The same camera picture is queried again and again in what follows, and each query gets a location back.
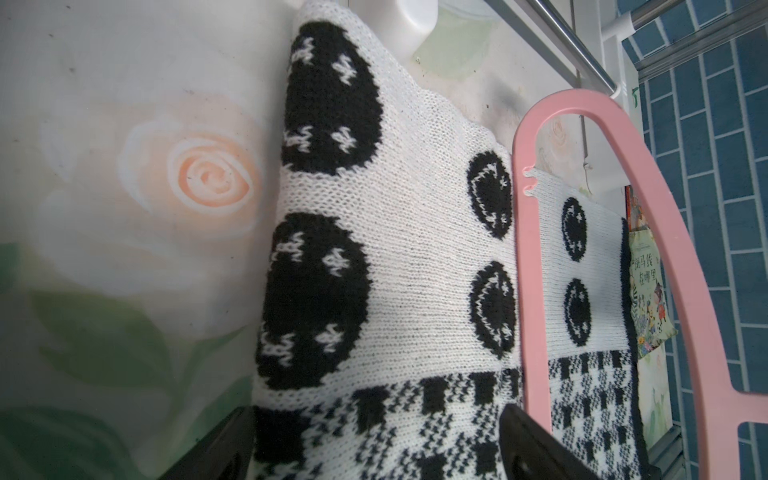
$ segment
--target black circle pattern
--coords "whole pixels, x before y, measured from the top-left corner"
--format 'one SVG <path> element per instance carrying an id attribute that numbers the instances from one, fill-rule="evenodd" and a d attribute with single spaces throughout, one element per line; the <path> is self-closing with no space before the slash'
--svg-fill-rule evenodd
<path id="1" fill-rule="evenodd" d="M 578 262 L 587 252 L 587 216 L 573 197 L 563 205 L 563 243 L 571 260 Z"/>
<path id="2" fill-rule="evenodd" d="M 320 385 L 366 320 L 368 263 L 336 220 L 289 214 L 275 229 L 256 353 L 272 389 Z"/>
<path id="3" fill-rule="evenodd" d="M 574 278 L 565 290 L 565 325 L 568 335 L 577 346 L 584 346 L 592 331 L 592 312 L 587 287 Z"/>
<path id="4" fill-rule="evenodd" d="M 483 346 L 499 359 L 515 346 L 515 289 L 496 261 L 477 272 L 469 295 L 470 319 Z"/>
<path id="5" fill-rule="evenodd" d="M 504 238 L 512 225 L 512 186 L 502 159 L 492 151 L 475 155 L 467 184 L 475 216 L 493 237 Z"/>
<path id="6" fill-rule="evenodd" d="M 382 113 L 369 64 L 346 31 L 304 24 L 291 46 L 283 165 L 329 175 L 363 167 L 381 140 Z"/>

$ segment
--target houndstooth pattern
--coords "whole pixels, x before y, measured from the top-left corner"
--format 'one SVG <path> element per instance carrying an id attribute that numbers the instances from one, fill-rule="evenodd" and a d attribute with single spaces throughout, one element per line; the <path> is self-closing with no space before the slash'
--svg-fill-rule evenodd
<path id="1" fill-rule="evenodd" d="M 600 478 L 639 475 L 631 425 L 629 350 L 550 361 L 552 433 Z"/>

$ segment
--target blue tile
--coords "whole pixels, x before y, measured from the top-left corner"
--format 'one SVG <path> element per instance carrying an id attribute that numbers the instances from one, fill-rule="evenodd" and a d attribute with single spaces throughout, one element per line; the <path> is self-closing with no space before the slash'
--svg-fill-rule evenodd
<path id="1" fill-rule="evenodd" d="M 670 43 L 694 33 L 694 23 L 690 20 L 688 5 L 685 5 L 685 2 L 663 14 L 661 23 L 664 24 L 664 31 Z"/>
<path id="2" fill-rule="evenodd" d="M 648 110 L 645 103 L 645 83 L 640 84 L 640 108 L 643 112 L 643 131 L 649 131 L 650 127 L 648 126 Z"/>
<path id="3" fill-rule="evenodd" d="M 731 255 L 733 263 L 733 282 L 736 286 L 736 298 L 739 303 L 741 323 L 768 323 L 768 279 L 762 253 L 740 253 Z M 763 345 L 756 344 L 763 354 L 768 355 L 768 329 L 762 332 L 750 331 L 750 335 L 761 336 Z M 768 375 L 765 376 L 768 386 Z"/>
<path id="4" fill-rule="evenodd" d="M 699 461 L 699 443 L 696 440 L 696 410 L 694 396 L 683 393 L 683 415 L 685 415 L 685 436 L 688 438 L 688 460 Z"/>
<path id="5" fill-rule="evenodd" d="M 730 4 L 733 6 L 733 10 L 738 10 L 739 8 L 746 7 L 754 1 L 755 0 L 730 0 Z"/>
<path id="6" fill-rule="evenodd" d="M 763 217 L 768 225 L 768 161 L 755 164 L 757 170 L 757 182 L 760 184 L 760 198 L 763 201 Z"/>
<path id="7" fill-rule="evenodd" d="M 702 112 L 681 120 L 680 133 L 683 137 L 686 173 L 693 175 L 712 170 L 707 113 Z"/>
<path id="8" fill-rule="evenodd" d="M 755 158 L 768 157 L 768 90 L 746 96 Z"/>
<path id="9" fill-rule="evenodd" d="M 731 250 L 760 248 L 760 225 L 757 223 L 755 200 L 744 200 L 725 206 L 728 241 Z"/>
<path id="10" fill-rule="evenodd" d="M 651 100 L 672 92 L 672 78 L 670 72 L 665 71 L 663 74 L 650 79 L 648 81 L 648 89 L 650 90 Z"/>
<path id="11" fill-rule="evenodd" d="M 714 176 L 691 178 L 688 180 L 688 193 L 694 219 L 696 254 L 707 285 L 729 286 Z"/>
<path id="12" fill-rule="evenodd" d="M 746 376 L 750 379 L 750 390 L 768 393 L 768 329 L 745 326 L 741 333 L 744 338 Z"/>
<path id="13" fill-rule="evenodd" d="M 636 9 L 645 2 L 646 0 L 618 0 L 618 2 L 616 2 L 616 6 L 619 9 L 619 13 L 622 14 L 624 12 L 629 12 L 630 10 Z"/>
<path id="14" fill-rule="evenodd" d="M 622 40 L 621 45 L 624 47 L 624 51 L 627 52 L 627 55 L 629 55 L 629 59 L 632 60 L 632 63 L 638 63 L 640 61 L 637 57 L 637 52 L 634 50 L 634 47 L 629 40 Z"/>
<path id="15" fill-rule="evenodd" d="M 672 97 L 662 98 L 650 104 L 650 113 L 653 116 L 656 154 L 677 148 L 677 127 Z"/>
<path id="16" fill-rule="evenodd" d="M 739 343 L 736 340 L 736 325 L 733 323 L 733 304 L 730 292 L 710 292 L 712 305 L 715 307 L 717 324 L 720 326 L 720 336 L 723 337 L 725 356 L 730 360 L 739 359 Z"/>
<path id="17" fill-rule="evenodd" d="M 733 70 L 719 74 L 707 81 L 712 111 L 712 130 L 715 135 L 725 134 L 743 126 L 739 92 Z"/>
<path id="18" fill-rule="evenodd" d="M 632 38 L 634 38 L 634 43 L 637 45 L 637 48 L 640 49 L 640 53 L 643 54 L 643 56 L 664 46 L 664 39 L 661 37 L 656 22 L 651 22 L 648 25 L 645 25 L 643 28 L 636 31 Z"/>
<path id="19" fill-rule="evenodd" d="M 670 405 L 672 406 L 672 419 L 675 422 L 679 422 L 680 407 L 677 404 L 677 379 L 674 375 L 674 360 L 671 357 L 667 358 L 667 378 L 670 381 Z"/>
<path id="20" fill-rule="evenodd" d="M 693 0 L 693 4 L 699 25 L 725 13 L 725 0 Z"/>
<path id="21" fill-rule="evenodd" d="M 729 363 L 728 373 L 730 374 L 730 384 L 739 392 L 743 392 L 744 383 L 741 380 L 741 366 L 738 366 L 735 363 Z"/>
<path id="22" fill-rule="evenodd" d="M 768 425 L 765 423 L 755 424 L 755 435 L 757 437 L 757 456 L 760 457 L 760 467 L 765 473 L 768 473 Z"/>
<path id="23" fill-rule="evenodd" d="M 739 55 L 741 82 L 744 91 L 754 90 L 768 84 L 768 33 L 761 26 L 736 39 L 736 52 Z"/>
<path id="24" fill-rule="evenodd" d="M 690 369 L 688 368 L 688 355 L 685 350 L 685 342 L 683 341 L 682 331 L 675 337 L 675 345 L 677 346 L 677 365 L 680 367 L 680 378 L 678 382 L 683 389 L 693 388 L 690 382 Z"/>
<path id="25" fill-rule="evenodd" d="M 698 58 L 674 68 L 674 83 L 677 90 L 677 108 L 680 110 L 680 116 L 692 114 L 704 108 Z"/>
<path id="26" fill-rule="evenodd" d="M 755 480 L 755 462 L 752 460 L 752 445 L 739 442 L 739 466 L 741 480 Z"/>
<path id="27" fill-rule="evenodd" d="M 712 75 L 731 65 L 733 65 L 733 56 L 730 54 L 730 43 L 724 43 L 704 53 L 704 72 L 707 75 Z"/>
<path id="28" fill-rule="evenodd" d="M 728 135 L 715 140 L 717 169 L 720 171 L 720 187 L 723 200 L 745 197 L 754 193 L 750 159 L 746 155 L 744 133 Z"/>
<path id="29" fill-rule="evenodd" d="M 739 424 L 739 438 L 749 440 L 750 439 L 750 424 L 748 422 Z"/>
<path id="30" fill-rule="evenodd" d="M 685 208 L 685 194 L 683 193 L 683 171 L 680 167 L 680 153 L 673 152 L 656 159 L 659 170 L 667 181 L 667 186 L 672 192 L 677 208 Z"/>

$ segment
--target green leaf print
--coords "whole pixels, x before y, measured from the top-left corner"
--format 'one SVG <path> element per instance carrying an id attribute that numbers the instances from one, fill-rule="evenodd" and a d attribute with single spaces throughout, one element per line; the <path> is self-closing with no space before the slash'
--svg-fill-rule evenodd
<path id="1" fill-rule="evenodd" d="M 250 405 L 251 377 L 244 376 L 230 385 L 209 406 L 197 416 L 187 434 L 176 448 L 174 458 L 178 460 L 198 443 L 213 427 L 224 420 L 237 407 Z"/>
<path id="2" fill-rule="evenodd" d="M 187 360 L 187 365 L 184 367 L 184 373 L 181 375 L 179 390 L 181 392 L 186 392 L 192 384 L 194 374 L 197 373 L 197 369 L 200 368 L 200 365 L 203 364 L 203 361 L 208 358 L 211 353 L 217 351 L 221 347 L 228 344 L 236 336 L 240 335 L 244 329 L 245 327 L 237 329 L 234 332 L 228 333 L 227 335 L 218 336 L 213 339 L 205 339 L 195 343 L 195 346 L 192 349 L 192 353 L 190 354 L 190 358 Z"/>
<path id="3" fill-rule="evenodd" d="M 0 477 L 145 480 L 104 422 L 47 407 L 0 411 Z"/>
<path id="4" fill-rule="evenodd" d="M 18 244 L 0 244 L 0 293 L 7 292 L 13 286 L 18 271 Z"/>
<path id="5" fill-rule="evenodd" d="M 31 302 L 45 328 L 67 344 L 40 348 L 53 368 L 91 385 L 162 388 L 176 396 L 163 334 L 141 311 L 87 293 L 33 292 Z"/>

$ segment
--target knitted blanket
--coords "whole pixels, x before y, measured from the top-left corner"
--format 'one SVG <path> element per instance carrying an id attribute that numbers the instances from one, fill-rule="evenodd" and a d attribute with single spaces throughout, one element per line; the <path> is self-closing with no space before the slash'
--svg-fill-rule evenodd
<path id="1" fill-rule="evenodd" d="M 498 417 L 523 386 L 509 153 L 348 10 L 310 1 L 296 24 L 250 475 L 504 478 Z M 572 237 L 565 309 L 550 280 L 571 271 L 545 269 L 553 426 L 605 478 L 640 478 L 613 220 L 590 218 L 587 247 L 585 225 Z"/>

